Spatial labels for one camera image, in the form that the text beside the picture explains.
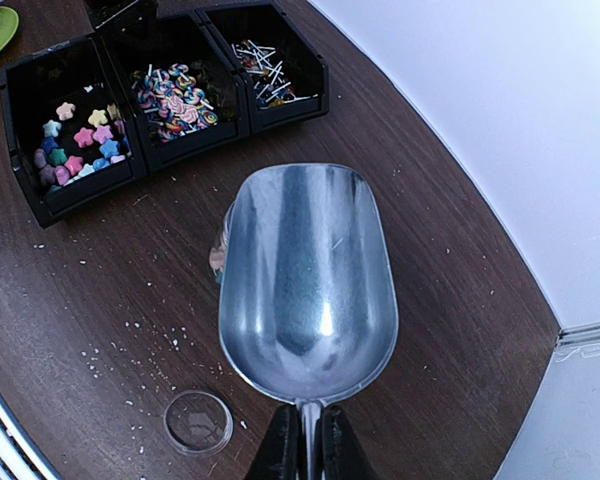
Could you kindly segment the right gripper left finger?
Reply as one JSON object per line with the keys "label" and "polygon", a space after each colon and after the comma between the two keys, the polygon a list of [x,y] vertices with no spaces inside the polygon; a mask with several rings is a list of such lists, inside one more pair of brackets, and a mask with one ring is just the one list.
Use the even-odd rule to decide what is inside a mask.
{"label": "right gripper left finger", "polygon": [[300,420],[295,406],[276,409],[245,480],[293,480],[298,475]]}

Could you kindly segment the black three-compartment candy bin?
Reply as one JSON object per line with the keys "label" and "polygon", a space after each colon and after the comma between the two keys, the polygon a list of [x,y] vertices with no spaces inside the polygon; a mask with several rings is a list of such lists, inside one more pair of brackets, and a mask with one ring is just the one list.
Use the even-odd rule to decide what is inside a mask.
{"label": "black three-compartment candy bin", "polygon": [[[328,67],[273,1],[157,16],[89,1],[91,34],[6,66],[14,176],[41,227],[199,153],[329,110]],[[164,99],[195,106],[174,116]]]}

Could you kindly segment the clear plastic jar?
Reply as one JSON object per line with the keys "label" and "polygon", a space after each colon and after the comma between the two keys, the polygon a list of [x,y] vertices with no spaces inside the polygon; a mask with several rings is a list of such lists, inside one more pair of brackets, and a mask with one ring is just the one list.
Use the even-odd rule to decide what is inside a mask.
{"label": "clear plastic jar", "polygon": [[238,275],[239,256],[242,253],[243,220],[238,199],[226,211],[209,250],[208,263],[214,281],[221,286],[226,275],[233,279]]}

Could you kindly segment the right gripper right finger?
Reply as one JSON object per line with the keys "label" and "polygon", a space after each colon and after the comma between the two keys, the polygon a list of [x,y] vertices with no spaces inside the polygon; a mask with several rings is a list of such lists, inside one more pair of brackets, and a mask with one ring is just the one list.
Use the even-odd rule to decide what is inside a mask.
{"label": "right gripper right finger", "polygon": [[325,479],[375,478],[375,471],[341,407],[328,407],[322,413],[321,435]]}

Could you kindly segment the metal scoop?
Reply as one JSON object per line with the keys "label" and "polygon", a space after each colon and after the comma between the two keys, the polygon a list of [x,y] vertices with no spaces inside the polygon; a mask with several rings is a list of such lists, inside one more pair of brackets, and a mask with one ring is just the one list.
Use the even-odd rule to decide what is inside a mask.
{"label": "metal scoop", "polygon": [[224,223],[222,349],[254,389],[295,406],[301,475],[325,468],[322,411],[369,386],[394,352],[399,313],[372,190],[336,164],[250,175]]}

